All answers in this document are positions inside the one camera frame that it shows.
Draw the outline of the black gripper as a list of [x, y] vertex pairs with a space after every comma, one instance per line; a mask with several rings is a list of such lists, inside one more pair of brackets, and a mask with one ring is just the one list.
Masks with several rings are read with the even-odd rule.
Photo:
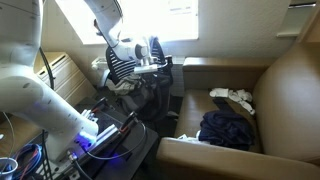
[[158, 69], [155, 58], [143, 58], [134, 67], [135, 74], [155, 72]]

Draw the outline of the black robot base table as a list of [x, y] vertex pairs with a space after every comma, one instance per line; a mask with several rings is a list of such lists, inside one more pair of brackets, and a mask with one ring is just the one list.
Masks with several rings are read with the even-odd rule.
[[45, 160], [37, 170], [43, 180], [132, 180], [149, 152], [155, 147], [158, 134], [142, 122], [124, 134], [118, 131], [126, 117], [111, 105], [96, 113], [98, 141], [86, 151], [75, 152], [78, 167], [66, 159], [60, 165]]

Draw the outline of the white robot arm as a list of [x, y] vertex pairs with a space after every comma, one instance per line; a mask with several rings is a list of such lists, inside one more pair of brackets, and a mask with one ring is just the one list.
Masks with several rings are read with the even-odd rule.
[[98, 125], [81, 115], [33, 70], [41, 44], [43, 1], [0, 0], [0, 110], [48, 131], [51, 162], [96, 144]]

